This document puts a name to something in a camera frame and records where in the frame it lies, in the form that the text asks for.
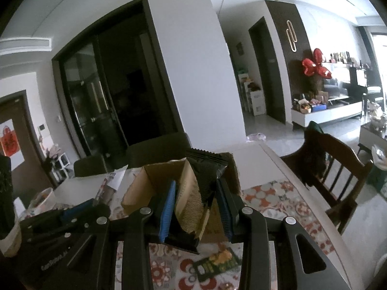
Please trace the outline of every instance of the red chinese character poster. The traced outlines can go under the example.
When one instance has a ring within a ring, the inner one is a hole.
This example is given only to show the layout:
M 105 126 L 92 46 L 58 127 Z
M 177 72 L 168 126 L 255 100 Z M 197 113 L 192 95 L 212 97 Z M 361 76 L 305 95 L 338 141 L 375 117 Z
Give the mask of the red chinese character poster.
M 11 170 L 24 162 L 12 120 L 0 124 L 0 143 L 5 156 L 11 158 Z

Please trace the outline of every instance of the red balloon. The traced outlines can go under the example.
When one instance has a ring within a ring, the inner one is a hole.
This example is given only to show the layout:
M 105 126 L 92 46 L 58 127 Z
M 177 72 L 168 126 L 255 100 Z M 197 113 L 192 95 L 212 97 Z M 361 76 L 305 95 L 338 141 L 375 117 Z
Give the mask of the red balloon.
M 332 78 L 332 73 L 324 66 L 318 65 L 317 66 L 317 73 L 322 78 L 326 78 L 328 80 L 330 80 Z
M 316 64 L 311 59 L 304 59 L 304 61 L 302 61 L 302 65 L 306 76 L 312 76 L 315 73 Z
M 316 48 L 313 51 L 313 58 L 317 65 L 320 65 L 322 63 L 322 52 L 319 48 Z

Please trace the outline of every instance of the metal screw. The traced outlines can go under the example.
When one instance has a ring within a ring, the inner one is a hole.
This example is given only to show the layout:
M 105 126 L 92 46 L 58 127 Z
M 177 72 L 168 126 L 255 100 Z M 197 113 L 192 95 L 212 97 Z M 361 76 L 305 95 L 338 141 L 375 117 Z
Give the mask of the metal screw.
M 251 215 L 253 213 L 253 209 L 251 207 L 243 207 L 242 208 L 242 212 L 245 214 L 245 215 Z
M 294 225 L 296 223 L 296 220 L 293 218 L 293 217 L 286 217 L 285 218 L 285 221 L 290 224 L 290 225 Z
M 152 211 L 152 209 L 150 209 L 149 207 L 142 207 L 140 209 L 140 213 L 142 213 L 143 215 L 150 214 L 151 211 Z
M 106 222 L 108 222 L 108 219 L 104 216 L 97 218 L 97 223 L 99 225 L 104 225 Z

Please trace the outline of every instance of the red door decoration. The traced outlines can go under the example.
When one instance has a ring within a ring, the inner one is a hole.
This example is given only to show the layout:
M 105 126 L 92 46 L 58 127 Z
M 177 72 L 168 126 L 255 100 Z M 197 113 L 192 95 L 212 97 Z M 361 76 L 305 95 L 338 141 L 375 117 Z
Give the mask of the red door decoration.
M 11 170 L 24 162 L 24 157 L 11 119 L 0 124 L 0 143 L 4 155 L 11 158 Z
M 317 73 L 322 78 L 330 80 L 332 78 L 332 73 L 326 67 L 321 65 L 322 52 L 319 48 L 316 48 L 313 51 L 313 59 L 314 62 L 311 59 L 304 59 L 304 61 L 302 61 L 302 65 L 304 67 L 304 74 L 306 76 L 312 76 Z

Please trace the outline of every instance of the blue box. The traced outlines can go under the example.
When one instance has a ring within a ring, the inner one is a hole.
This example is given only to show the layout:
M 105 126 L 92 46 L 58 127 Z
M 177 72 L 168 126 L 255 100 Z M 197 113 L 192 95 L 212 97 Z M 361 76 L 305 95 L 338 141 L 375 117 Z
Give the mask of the blue box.
M 312 112 L 315 111 L 323 111 L 327 109 L 327 105 L 316 105 L 316 106 L 311 106 L 312 107 Z

